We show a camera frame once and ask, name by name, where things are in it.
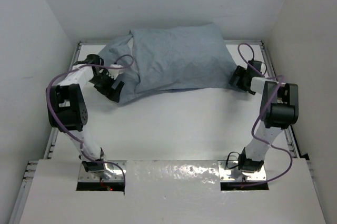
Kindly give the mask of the blue patterned pillowcase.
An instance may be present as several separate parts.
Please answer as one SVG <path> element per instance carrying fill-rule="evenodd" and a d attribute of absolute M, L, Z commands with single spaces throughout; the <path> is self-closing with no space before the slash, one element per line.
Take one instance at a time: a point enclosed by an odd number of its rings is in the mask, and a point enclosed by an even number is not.
<path fill-rule="evenodd" d="M 111 40 L 99 56 L 106 66 L 128 65 L 120 103 L 155 92 L 230 89 L 236 69 L 221 30 L 215 24 L 171 29 L 131 29 Z"/>

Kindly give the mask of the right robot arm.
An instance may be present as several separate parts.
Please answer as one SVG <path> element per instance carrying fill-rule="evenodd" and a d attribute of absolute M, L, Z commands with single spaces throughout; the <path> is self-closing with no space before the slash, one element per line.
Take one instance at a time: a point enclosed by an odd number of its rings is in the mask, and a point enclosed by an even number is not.
<path fill-rule="evenodd" d="M 257 121 L 252 128 L 251 142 L 242 150 L 237 168 L 243 172 L 258 172 L 264 165 L 267 151 L 277 136 L 294 125 L 299 117 L 299 87 L 264 77 L 262 63 L 250 60 L 247 68 L 237 66 L 229 84 L 250 94 L 260 94 Z"/>

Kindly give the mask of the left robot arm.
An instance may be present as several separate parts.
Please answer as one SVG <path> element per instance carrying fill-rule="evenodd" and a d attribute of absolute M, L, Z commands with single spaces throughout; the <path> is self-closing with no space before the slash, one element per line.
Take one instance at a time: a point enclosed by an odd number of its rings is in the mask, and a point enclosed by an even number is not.
<path fill-rule="evenodd" d="M 116 83 L 125 66 L 114 63 L 104 65 L 104 60 L 96 54 L 73 64 L 69 72 L 60 75 L 62 81 L 52 79 L 46 89 L 48 119 L 52 127 L 66 134 L 80 154 L 82 166 L 87 173 L 103 180 L 114 175 L 120 166 L 105 159 L 103 149 L 93 140 L 87 127 L 88 111 L 82 89 L 87 83 L 113 102 L 120 100 L 124 82 Z"/>

